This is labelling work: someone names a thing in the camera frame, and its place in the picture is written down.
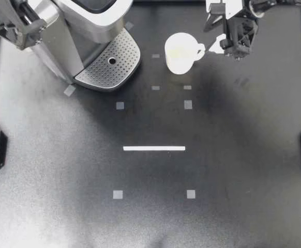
black mat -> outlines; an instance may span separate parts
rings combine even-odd
[[[202,33],[204,12],[134,6],[126,20],[142,64],[112,94],[77,87],[67,97],[33,53],[2,43],[0,247],[301,247],[301,9],[269,11],[243,61],[207,54],[172,75],[171,34],[205,44],[219,34]]]

drip tray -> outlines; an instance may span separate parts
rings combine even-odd
[[[137,43],[126,29],[123,29],[75,80],[90,89],[113,91],[122,86],[134,73],[140,58]]]

drain hole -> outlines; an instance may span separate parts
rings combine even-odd
[[[109,63],[110,65],[116,64],[116,58],[110,58],[110,59],[108,59],[108,63]]]

white tape marker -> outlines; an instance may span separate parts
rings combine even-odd
[[[185,146],[123,146],[124,151],[185,151]]]

mug handle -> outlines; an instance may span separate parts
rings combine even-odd
[[[202,44],[202,43],[198,44],[197,45],[197,56],[195,57],[195,61],[198,61],[201,58],[203,58],[205,52],[206,52],[206,47],[204,46],[204,44]]]

